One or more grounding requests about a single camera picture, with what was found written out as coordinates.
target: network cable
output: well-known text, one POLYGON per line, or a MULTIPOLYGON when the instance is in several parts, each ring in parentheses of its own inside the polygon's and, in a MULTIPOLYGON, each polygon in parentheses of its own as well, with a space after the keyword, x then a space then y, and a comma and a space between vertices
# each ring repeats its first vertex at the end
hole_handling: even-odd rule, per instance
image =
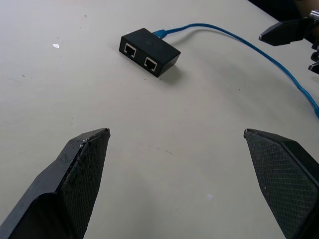
POLYGON ((183 27, 179 27, 179 28, 174 28, 174 29, 170 29, 170 30, 158 30, 153 32, 153 34, 155 34, 156 36, 158 36, 159 38, 163 39, 164 37, 166 37, 168 34, 172 34, 175 32, 179 32, 179 31, 183 31, 185 29, 188 29, 190 27, 208 27, 211 29, 215 29, 218 31, 221 31, 227 35, 232 36, 233 38, 241 41, 242 43, 246 44, 247 46, 253 48, 255 51, 259 52, 260 54, 262 54, 264 57, 266 57, 268 60, 270 60, 272 63, 274 63, 277 67, 279 67, 290 79, 292 79, 292 81, 294 82, 294 84, 296 85, 296 87, 304 94, 304 96, 308 99, 308 101, 312 104, 314 110, 315 110, 315 114, 317 116, 317 118, 319 119, 319 107, 316 104, 316 102, 314 101, 314 99, 312 98, 312 96, 309 94, 309 92, 303 88, 300 83, 298 82, 298 80, 290 73, 290 71, 284 67, 282 64, 280 64, 278 61, 276 61, 274 58, 272 58, 270 55, 266 54, 265 52, 263 52, 262 50, 260 50, 258 47, 254 46, 253 44, 251 44, 250 42, 246 41, 245 39, 241 38, 240 36, 235 35, 234 33, 231 33, 223 28, 220 28, 218 26, 214 26, 211 24, 206 24, 206 23, 192 23, 183 27))

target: white tabletop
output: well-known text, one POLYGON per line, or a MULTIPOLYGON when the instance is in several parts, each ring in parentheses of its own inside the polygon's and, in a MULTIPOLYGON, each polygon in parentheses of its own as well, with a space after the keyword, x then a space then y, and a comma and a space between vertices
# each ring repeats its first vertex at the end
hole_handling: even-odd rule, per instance
POLYGON ((307 70, 311 44, 258 41, 276 21, 247 0, 1 1, 1 222, 69 139, 108 127, 85 238, 284 238, 243 132, 280 134, 319 159, 319 120, 292 81, 206 29, 165 38, 181 56, 160 80, 118 51, 128 32, 193 22, 260 47, 319 102, 319 76, 307 70))

